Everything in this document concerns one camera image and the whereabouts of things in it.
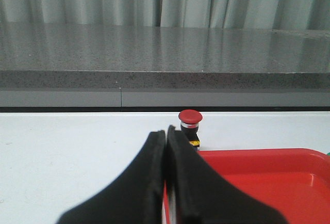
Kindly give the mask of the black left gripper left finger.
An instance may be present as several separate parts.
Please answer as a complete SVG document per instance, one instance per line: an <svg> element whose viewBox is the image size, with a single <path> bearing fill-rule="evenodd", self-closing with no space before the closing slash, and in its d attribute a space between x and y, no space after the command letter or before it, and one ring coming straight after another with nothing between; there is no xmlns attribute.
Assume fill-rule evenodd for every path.
<svg viewBox="0 0 330 224"><path fill-rule="evenodd" d="M161 223L165 151L165 132L149 133L137 156L112 183L57 222Z"/></svg>

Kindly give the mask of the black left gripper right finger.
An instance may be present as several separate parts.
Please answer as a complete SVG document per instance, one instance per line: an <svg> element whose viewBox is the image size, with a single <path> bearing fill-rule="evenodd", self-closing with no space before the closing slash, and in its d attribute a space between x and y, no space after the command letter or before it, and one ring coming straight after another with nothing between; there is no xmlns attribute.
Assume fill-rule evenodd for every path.
<svg viewBox="0 0 330 224"><path fill-rule="evenodd" d="M285 223L276 209L226 181L182 131L167 133L167 193L177 223Z"/></svg>

